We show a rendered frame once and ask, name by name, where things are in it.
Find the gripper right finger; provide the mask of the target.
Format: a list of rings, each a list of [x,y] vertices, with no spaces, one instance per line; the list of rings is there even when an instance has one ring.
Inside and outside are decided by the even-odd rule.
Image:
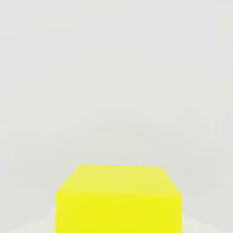
[[[207,223],[202,223],[182,213],[182,233],[227,233]]]

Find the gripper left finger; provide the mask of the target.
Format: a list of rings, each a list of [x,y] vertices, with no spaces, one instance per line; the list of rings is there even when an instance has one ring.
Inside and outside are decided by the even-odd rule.
[[[8,233],[55,233],[55,208],[47,217],[33,221]]]

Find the small yellow cube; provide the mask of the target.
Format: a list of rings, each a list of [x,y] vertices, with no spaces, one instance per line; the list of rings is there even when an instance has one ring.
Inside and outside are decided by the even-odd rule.
[[[56,192],[55,233],[182,233],[182,196],[162,167],[79,165]]]

